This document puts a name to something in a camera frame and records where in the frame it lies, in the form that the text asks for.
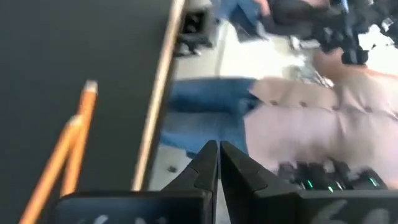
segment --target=pencil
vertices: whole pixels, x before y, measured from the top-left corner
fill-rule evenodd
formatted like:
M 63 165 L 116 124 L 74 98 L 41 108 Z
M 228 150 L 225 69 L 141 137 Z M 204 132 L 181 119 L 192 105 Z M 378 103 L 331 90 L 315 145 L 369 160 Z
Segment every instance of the pencil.
M 40 216 L 68 156 L 70 143 L 74 141 L 79 133 L 81 123 L 81 116 L 73 116 L 65 125 L 19 224 L 34 224 Z
M 61 196 L 73 193 L 78 183 L 81 162 L 85 153 L 85 146 L 90 130 L 91 117 L 93 115 L 98 85 L 95 81 L 87 81 L 81 93 L 78 114 L 83 118 L 83 124 L 79 136 L 70 152 L 70 158 L 65 168 L 65 176 L 61 189 Z

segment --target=white floor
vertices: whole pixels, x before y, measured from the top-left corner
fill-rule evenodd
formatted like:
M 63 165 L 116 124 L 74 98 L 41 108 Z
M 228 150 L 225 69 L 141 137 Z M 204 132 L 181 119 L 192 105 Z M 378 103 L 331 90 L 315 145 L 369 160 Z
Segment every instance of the white floor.
M 174 79 L 205 77 L 286 77 L 286 68 L 295 63 L 287 41 L 273 38 L 272 42 L 256 41 L 240 44 L 233 27 L 224 24 L 216 49 L 204 50 L 200 57 L 177 62 Z M 160 146 L 150 183 L 151 190 L 160 190 L 176 178 L 188 165 L 185 151 Z M 218 185 L 217 224 L 230 223 L 221 182 Z

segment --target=pink shirt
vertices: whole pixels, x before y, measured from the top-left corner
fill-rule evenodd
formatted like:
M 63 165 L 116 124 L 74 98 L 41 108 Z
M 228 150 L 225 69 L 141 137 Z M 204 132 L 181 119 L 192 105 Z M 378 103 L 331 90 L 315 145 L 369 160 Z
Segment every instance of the pink shirt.
M 398 187 L 394 82 L 363 73 L 334 89 L 278 78 L 258 81 L 251 93 L 264 104 L 244 118 L 249 155 L 269 170 L 280 162 L 331 156 L 352 169 L 372 167 Z

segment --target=black desk surface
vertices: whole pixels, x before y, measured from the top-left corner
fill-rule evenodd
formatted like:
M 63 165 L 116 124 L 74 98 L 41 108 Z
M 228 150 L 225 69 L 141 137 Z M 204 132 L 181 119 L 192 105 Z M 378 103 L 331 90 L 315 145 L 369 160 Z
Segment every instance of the black desk surface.
M 87 79 L 99 93 L 78 190 L 131 189 L 174 1 L 0 0 L 1 223 L 17 223 Z

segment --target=blue jeans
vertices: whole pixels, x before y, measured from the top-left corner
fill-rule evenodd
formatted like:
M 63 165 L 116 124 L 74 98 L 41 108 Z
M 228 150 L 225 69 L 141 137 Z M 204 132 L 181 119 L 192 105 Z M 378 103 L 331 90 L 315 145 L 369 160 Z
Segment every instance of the blue jeans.
M 253 79 L 176 81 L 160 143 L 197 154 L 209 140 L 229 141 L 247 153 L 243 116 L 258 100 L 248 92 Z

